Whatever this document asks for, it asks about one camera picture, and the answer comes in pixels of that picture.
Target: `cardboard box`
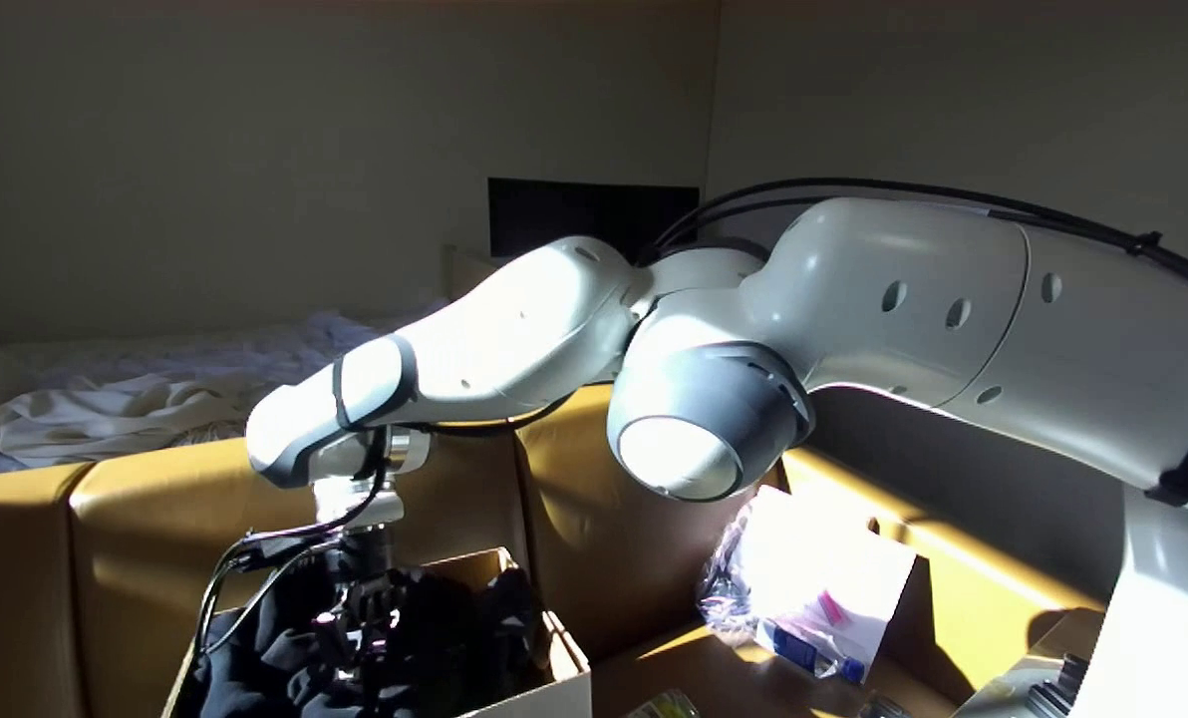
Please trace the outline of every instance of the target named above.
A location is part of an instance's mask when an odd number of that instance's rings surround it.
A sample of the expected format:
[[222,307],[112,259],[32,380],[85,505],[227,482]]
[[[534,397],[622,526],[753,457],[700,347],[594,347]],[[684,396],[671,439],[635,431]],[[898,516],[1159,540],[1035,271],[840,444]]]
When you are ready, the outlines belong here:
[[[425,564],[423,571],[477,591],[509,566],[520,566],[509,557],[509,549],[490,546],[490,549],[472,549],[472,553]],[[591,661],[586,661],[581,645],[567,634],[567,627],[553,610],[546,610],[541,623],[551,631],[551,655],[546,655],[551,681],[509,695],[502,703],[466,711],[466,718],[591,718],[594,714]],[[182,677],[186,677],[186,658],[182,658],[179,677],[162,703],[162,718],[177,718]]]

